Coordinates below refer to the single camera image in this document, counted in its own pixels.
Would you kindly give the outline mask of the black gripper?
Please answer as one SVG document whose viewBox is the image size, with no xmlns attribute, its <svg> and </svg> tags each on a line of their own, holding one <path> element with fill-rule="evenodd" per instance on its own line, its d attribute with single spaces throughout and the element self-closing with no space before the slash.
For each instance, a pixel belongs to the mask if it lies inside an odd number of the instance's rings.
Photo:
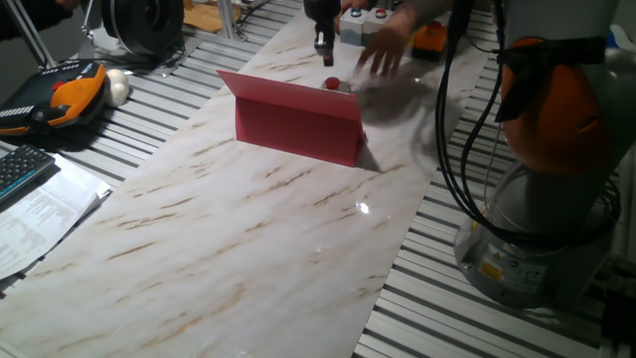
<svg viewBox="0 0 636 358">
<path fill-rule="evenodd" d="M 341 11 L 339 0 L 304 0 L 305 15 L 315 23 L 314 48 L 323 55 L 325 67 L 334 65 L 335 19 Z"/>
</svg>

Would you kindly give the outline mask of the person's bare hand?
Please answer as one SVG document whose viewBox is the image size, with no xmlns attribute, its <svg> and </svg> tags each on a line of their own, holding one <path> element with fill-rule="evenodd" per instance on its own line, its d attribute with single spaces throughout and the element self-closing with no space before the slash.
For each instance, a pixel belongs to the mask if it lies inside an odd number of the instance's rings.
<svg viewBox="0 0 636 358">
<path fill-rule="evenodd" d="M 372 38 L 358 59 L 356 69 L 361 70 L 372 61 L 370 72 L 392 77 L 398 72 L 401 59 L 410 41 L 417 14 L 411 5 L 401 5 Z"/>
</svg>

